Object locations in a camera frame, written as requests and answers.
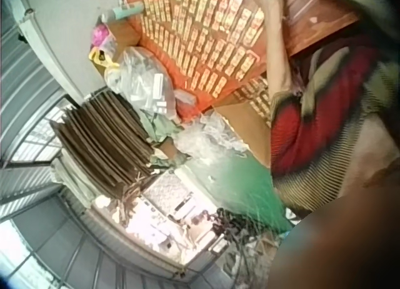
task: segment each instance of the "white wall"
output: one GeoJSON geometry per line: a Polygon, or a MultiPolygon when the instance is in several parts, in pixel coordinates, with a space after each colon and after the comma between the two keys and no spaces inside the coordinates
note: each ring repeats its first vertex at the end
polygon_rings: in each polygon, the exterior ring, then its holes
{"type": "Polygon", "coordinates": [[[27,0],[39,27],[74,85],[87,95],[104,80],[88,59],[91,30],[98,16],[118,0],[27,0]]]}

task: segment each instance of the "window frame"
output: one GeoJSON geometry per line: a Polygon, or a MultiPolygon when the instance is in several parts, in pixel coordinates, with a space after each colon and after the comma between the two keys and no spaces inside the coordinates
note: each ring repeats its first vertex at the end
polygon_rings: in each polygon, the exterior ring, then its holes
{"type": "Polygon", "coordinates": [[[77,104],[77,102],[75,102],[75,100],[73,100],[70,95],[68,94],[64,94],[62,95],[60,98],[58,98],[57,100],[55,100],[55,102],[53,102],[50,107],[48,107],[40,116],[39,119],[32,124],[26,131],[26,133],[24,134],[24,136],[20,139],[20,141],[17,143],[17,145],[15,146],[15,148],[13,149],[12,153],[8,156],[8,160],[7,161],[2,161],[2,168],[5,168],[6,166],[14,166],[14,167],[18,167],[18,166],[36,166],[36,165],[44,165],[44,166],[49,166],[51,164],[51,162],[57,158],[61,152],[61,148],[60,147],[55,147],[53,146],[53,141],[54,139],[57,138],[57,136],[54,134],[53,136],[51,136],[47,142],[45,143],[40,143],[40,142],[33,142],[31,140],[28,140],[29,136],[32,134],[32,132],[35,130],[35,128],[42,123],[42,121],[46,121],[46,122],[50,122],[52,121],[51,118],[47,118],[46,116],[60,103],[62,103],[63,101],[66,101],[68,103],[68,105],[72,108],[80,108],[80,105],[77,104]],[[24,144],[31,144],[31,145],[36,145],[36,146],[40,146],[39,151],[36,152],[36,155],[34,156],[34,158],[32,160],[13,160],[13,158],[15,157],[16,153],[19,151],[19,149],[21,148],[21,146],[24,144]],[[55,148],[59,148],[59,151],[57,153],[54,154],[54,156],[50,159],[50,160],[38,160],[38,158],[40,157],[40,155],[42,154],[42,152],[47,148],[47,147],[55,147],[55,148]]]}

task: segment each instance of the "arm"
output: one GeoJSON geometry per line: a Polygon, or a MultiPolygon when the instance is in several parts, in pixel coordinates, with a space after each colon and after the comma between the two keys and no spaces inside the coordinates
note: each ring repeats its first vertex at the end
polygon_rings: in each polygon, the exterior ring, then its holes
{"type": "Polygon", "coordinates": [[[291,70],[283,40],[280,7],[280,4],[276,2],[270,3],[267,8],[264,8],[264,13],[266,13],[269,100],[273,100],[274,95],[278,92],[289,91],[292,86],[291,70]]]}

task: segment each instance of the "plastic bag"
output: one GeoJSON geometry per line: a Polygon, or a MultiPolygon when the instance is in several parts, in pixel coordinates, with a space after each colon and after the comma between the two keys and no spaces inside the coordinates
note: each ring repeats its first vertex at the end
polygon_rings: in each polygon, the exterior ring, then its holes
{"type": "Polygon", "coordinates": [[[202,116],[185,126],[173,136],[174,144],[181,152],[206,163],[225,157],[229,151],[244,153],[244,144],[217,112],[202,116]]]}
{"type": "Polygon", "coordinates": [[[174,88],[166,69],[153,53],[128,47],[117,63],[104,72],[106,84],[136,109],[176,117],[174,88]]]}

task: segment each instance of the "window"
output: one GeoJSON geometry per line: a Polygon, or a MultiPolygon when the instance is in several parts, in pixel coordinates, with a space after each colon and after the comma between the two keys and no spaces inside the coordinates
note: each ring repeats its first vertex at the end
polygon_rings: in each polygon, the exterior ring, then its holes
{"type": "Polygon", "coordinates": [[[8,277],[18,265],[25,263],[9,279],[13,288],[18,289],[57,289],[59,280],[41,265],[25,240],[13,225],[5,221],[0,225],[0,273],[8,277]]]}
{"type": "Polygon", "coordinates": [[[13,162],[52,161],[61,150],[61,142],[54,134],[50,121],[62,122],[65,109],[73,106],[63,98],[39,121],[26,136],[17,151],[12,156],[13,162]]]}
{"type": "Polygon", "coordinates": [[[30,251],[10,221],[0,224],[0,273],[8,276],[21,264],[30,251]]]}

